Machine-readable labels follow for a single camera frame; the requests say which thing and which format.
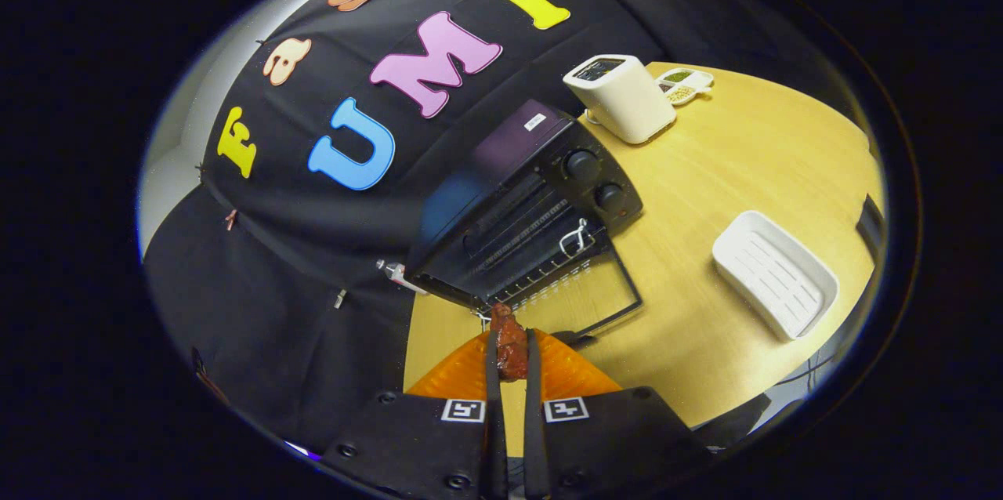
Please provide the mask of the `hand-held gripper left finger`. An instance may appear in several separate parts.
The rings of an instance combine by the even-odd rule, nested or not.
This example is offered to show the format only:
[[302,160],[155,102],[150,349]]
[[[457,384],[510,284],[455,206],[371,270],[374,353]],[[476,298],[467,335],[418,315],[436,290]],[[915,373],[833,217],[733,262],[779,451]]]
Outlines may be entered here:
[[322,454],[338,477],[388,499],[505,499],[506,435],[497,332],[480,358],[486,397],[381,392]]

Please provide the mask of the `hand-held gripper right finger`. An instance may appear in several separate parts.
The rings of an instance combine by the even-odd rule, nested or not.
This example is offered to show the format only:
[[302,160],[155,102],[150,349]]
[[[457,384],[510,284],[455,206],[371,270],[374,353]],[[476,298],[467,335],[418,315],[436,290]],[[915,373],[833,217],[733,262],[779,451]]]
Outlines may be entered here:
[[544,400],[541,339],[529,330],[523,423],[527,499],[648,499],[713,454],[651,386]]

